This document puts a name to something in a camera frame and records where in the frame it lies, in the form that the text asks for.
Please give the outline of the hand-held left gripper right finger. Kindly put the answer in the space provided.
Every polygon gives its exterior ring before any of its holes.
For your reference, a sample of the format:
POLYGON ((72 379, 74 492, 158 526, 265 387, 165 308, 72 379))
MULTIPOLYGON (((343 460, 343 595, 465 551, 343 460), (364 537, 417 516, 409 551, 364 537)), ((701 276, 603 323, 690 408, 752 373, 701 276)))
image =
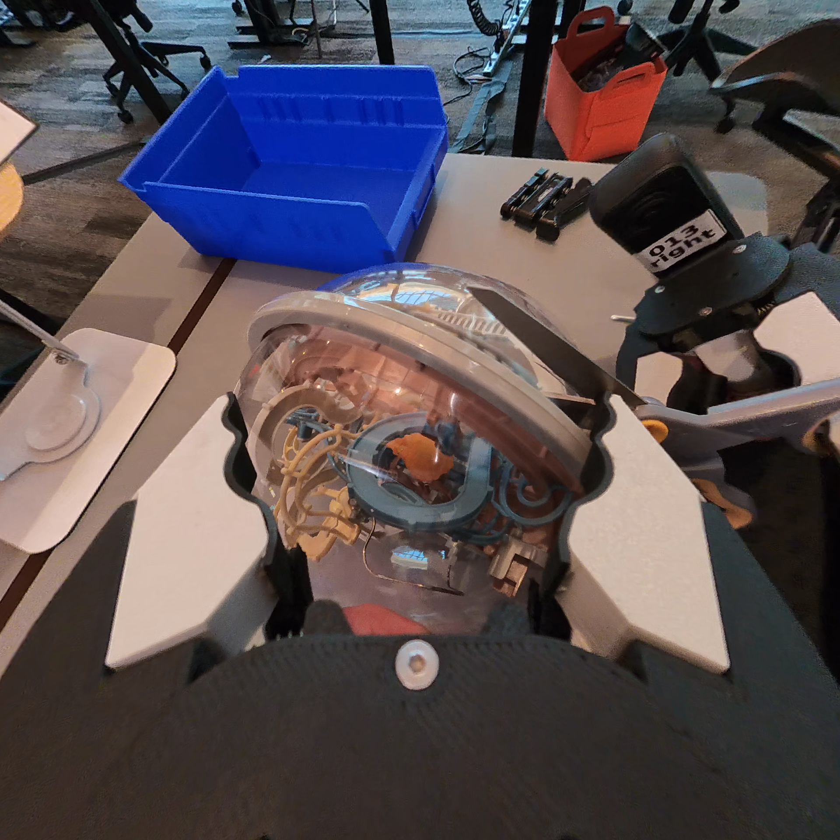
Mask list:
POLYGON ((624 400, 595 436, 605 485, 566 522, 570 572, 556 595, 571 642, 613 660, 636 641, 715 674, 730 658, 699 491, 624 400))

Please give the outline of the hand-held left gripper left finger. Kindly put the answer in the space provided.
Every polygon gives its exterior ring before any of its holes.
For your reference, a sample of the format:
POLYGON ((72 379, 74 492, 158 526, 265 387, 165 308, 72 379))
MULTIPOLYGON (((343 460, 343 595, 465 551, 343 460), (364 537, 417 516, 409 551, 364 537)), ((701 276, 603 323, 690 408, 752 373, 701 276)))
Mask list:
POLYGON ((190 641, 246 650, 277 603, 265 566, 277 525, 233 394, 218 397, 135 494, 105 665, 122 669, 190 641))

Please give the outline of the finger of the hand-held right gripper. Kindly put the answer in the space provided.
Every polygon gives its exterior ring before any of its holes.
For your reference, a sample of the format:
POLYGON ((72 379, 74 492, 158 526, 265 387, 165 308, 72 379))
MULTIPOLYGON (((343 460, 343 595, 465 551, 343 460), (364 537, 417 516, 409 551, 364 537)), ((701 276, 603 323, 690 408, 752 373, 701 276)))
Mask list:
POLYGON ((775 306, 753 334, 792 363, 800 385, 839 377, 839 321, 813 291, 775 306))

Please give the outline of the grey and yellow scissors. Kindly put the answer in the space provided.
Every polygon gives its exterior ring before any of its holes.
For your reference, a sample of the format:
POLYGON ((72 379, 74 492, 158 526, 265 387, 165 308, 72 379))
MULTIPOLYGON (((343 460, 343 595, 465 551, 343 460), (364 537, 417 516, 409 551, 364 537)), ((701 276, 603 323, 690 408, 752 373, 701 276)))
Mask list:
POLYGON ((651 432, 661 427, 665 451, 735 529, 754 519, 752 499, 726 481, 720 452, 754 440, 781 438, 792 446, 838 455, 839 379, 800 385, 712 406, 705 414, 667 407, 640 396, 609 375, 572 343, 518 305, 511 289, 471 287, 470 292, 504 327, 579 396, 621 397, 651 432))

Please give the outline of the clear maze ball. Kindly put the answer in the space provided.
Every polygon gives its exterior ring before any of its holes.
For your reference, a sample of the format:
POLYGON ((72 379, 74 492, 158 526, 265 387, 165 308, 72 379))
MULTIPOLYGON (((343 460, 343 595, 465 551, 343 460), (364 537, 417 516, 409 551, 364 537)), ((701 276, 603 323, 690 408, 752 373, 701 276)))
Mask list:
POLYGON ((257 311, 237 384, 293 570, 317 600, 438 634, 513 603, 571 630, 549 582, 591 447, 576 395, 474 295, 489 278, 402 265, 257 311))

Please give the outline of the white card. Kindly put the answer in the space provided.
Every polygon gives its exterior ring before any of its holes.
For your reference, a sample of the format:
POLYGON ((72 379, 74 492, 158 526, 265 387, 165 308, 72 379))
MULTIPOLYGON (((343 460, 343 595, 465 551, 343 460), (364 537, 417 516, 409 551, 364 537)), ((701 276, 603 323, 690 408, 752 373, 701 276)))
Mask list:
POLYGON ((175 370, 171 350, 111 332, 80 329, 62 343, 76 356, 50 353, 1 415, 1 540, 26 553, 67 536, 175 370), (81 389, 101 405, 89 439, 58 459, 28 449, 25 429, 39 408, 81 389))

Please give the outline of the orange bag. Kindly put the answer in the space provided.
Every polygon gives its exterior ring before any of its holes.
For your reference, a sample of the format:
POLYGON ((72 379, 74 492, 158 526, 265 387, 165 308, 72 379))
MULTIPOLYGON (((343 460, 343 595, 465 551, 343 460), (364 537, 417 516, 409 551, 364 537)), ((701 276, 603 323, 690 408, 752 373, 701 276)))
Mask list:
POLYGON ((628 24, 608 6, 579 12, 553 46, 544 117, 571 161, 600 161, 636 149, 665 80, 661 56, 620 69, 592 91, 575 79, 604 50, 622 46, 628 24))

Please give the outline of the white power strip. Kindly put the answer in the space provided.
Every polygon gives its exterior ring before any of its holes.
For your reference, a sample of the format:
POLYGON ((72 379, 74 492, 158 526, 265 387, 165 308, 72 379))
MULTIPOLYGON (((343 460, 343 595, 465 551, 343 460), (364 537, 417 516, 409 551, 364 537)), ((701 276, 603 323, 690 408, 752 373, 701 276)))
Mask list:
POLYGON ((525 36, 520 30, 529 22, 530 1, 505 2, 500 18, 499 31, 494 36, 493 46, 480 75, 488 80, 496 75, 501 63, 516 44, 523 45, 525 36))

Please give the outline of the blue plastic bin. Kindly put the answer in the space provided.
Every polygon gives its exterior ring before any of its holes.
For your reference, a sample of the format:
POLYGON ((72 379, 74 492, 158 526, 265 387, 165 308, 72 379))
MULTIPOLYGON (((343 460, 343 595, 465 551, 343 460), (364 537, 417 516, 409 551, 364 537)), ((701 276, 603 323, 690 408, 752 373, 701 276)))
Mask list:
POLYGON ((429 66, 212 69, 120 181, 205 256, 402 261, 448 148, 429 66))

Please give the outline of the white instruction board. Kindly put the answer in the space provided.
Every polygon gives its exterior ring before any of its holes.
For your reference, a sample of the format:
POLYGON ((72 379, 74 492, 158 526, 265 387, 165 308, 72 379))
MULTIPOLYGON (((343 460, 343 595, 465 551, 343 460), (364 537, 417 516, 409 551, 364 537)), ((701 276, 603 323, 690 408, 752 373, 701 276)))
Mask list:
POLYGON ((1 100, 1 238, 24 201, 24 183, 12 155, 37 131, 36 121, 1 100))

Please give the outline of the black metal post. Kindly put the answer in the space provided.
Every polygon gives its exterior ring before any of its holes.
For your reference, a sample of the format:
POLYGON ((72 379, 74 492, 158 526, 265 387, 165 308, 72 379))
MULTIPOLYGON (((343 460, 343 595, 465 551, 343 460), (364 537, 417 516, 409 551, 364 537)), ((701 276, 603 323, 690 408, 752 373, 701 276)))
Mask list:
POLYGON ((532 157, 558 7, 558 1, 532 1, 530 5, 512 135, 513 157, 532 157))
POLYGON ((395 56, 387 2, 385 0, 370 0, 368 5, 378 60, 383 66, 393 66, 395 56))

